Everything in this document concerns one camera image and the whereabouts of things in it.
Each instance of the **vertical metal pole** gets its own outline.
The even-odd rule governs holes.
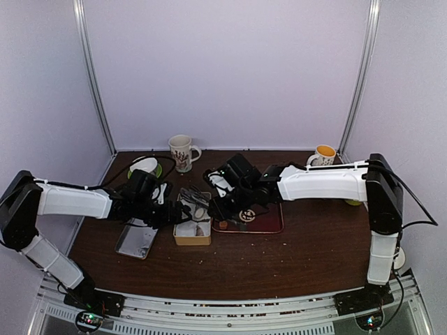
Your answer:
[[[103,101],[101,100],[101,95],[99,93],[98,80],[96,79],[95,69],[93,65],[93,58],[91,57],[90,42],[87,33],[87,23],[84,13],[84,1],[73,0],[73,5],[75,9],[75,18],[78,25],[82,50],[84,51],[85,66],[87,68],[91,96],[93,97],[96,113],[98,115],[99,123],[105,136],[108,148],[110,150],[110,154],[113,156],[117,153],[117,150],[115,148],[115,143],[113,142],[112,134],[110,133],[110,127],[107,122],[107,117],[105,116]]]
[[[351,108],[349,110],[348,119],[346,120],[346,125],[344,127],[342,141],[340,142],[340,146],[338,149],[338,153],[341,157],[343,157],[345,154],[346,146],[351,136],[354,122],[360,108],[363,90],[365,89],[366,75],[371,63],[374,44],[376,42],[377,27],[379,25],[379,11],[380,0],[370,0],[369,17],[365,34],[365,42],[363,44],[363,54],[360,62],[360,69],[358,71],[356,89],[351,101]]]

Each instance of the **dark wooden table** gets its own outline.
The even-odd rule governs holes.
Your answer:
[[[123,152],[108,177],[142,152]],[[168,178],[175,189],[197,185],[208,168],[217,168],[235,151],[204,151],[187,174]],[[244,151],[264,170],[270,164],[305,163],[308,151]],[[163,170],[169,162],[161,162]],[[126,181],[126,173],[116,186]],[[99,288],[179,299],[258,299],[312,295],[365,284],[370,232],[363,206],[343,200],[299,200],[283,204],[280,234],[219,234],[210,246],[177,246],[173,228],[159,231],[146,260],[115,253],[123,229],[110,221],[86,218],[70,257],[91,274]]]

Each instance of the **mug handle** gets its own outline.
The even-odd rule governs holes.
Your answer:
[[[196,150],[198,153],[198,156],[195,158],[191,158],[191,163],[195,162],[196,160],[198,160],[201,156],[202,156],[202,150],[200,150],[199,147],[197,147],[196,145],[191,145],[191,150]]]
[[[313,161],[315,161],[320,155],[314,154],[307,159],[306,165],[311,165]]]

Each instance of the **red tray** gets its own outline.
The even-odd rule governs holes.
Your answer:
[[[262,207],[253,207],[255,213],[263,213],[265,209]],[[281,204],[268,205],[270,210],[267,214],[263,214],[255,218],[249,223],[234,223],[227,221],[227,228],[221,229],[219,222],[212,221],[212,229],[215,232],[232,232],[242,234],[277,234],[284,229],[284,220],[282,216]]]

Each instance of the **white wall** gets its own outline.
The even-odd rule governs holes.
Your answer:
[[[118,149],[337,146],[369,1],[86,1]]]
[[[381,152],[440,223],[403,247],[436,328],[447,329],[447,2],[382,1],[379,32],[347,154]],[[405,198],[405,221],[424,218]]]
[[[0,0],[0,193],[15,174],[97,183],[110,156],[94,111],[72,1]],[[39,220],[66,248],[76,218]],[[0,248],[2,334],[23,334],[39,271]]]

